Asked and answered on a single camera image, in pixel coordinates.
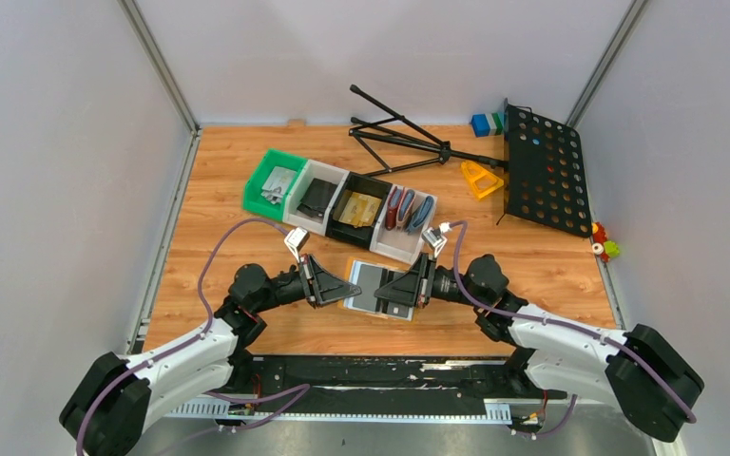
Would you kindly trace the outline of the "yellow leather card holder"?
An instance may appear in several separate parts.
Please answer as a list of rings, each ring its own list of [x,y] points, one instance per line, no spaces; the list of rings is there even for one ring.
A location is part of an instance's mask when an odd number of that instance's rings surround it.
[[[348,263],[348,281],[357,285],[361,293],[345,298],[339,307],[368,316],[411,322],[413,308],[375,296],[377,289],[396,278],[399,273],[401,270],[395,267],[352,257]]]

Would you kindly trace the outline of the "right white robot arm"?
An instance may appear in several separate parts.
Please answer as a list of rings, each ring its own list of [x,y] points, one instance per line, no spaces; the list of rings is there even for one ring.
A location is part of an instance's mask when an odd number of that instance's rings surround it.
[[[422,255],[384,280],[375,297],[411,308],[433,299],[473,307],[487,338],[515,348],[522,384],[608,405],[659,441],[675,441],[697,421],[692,408],[703,380],[660,332],[644,324],[604,329],[550,313],[511,292],[492,255],[474,259],[465,273]]]

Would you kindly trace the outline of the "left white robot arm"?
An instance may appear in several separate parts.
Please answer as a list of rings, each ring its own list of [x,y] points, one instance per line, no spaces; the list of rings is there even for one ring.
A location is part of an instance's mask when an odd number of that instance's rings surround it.
[[[78,455],[126,455],[172,409],[248,378],[248,347],[266,327],[261,313],[305,301],[314,308],[360,295],[359,286],[303,255],[269,276],[241,266],[221,306],[194,330],[155,350],[97,357],[64,405],[59,423]]]

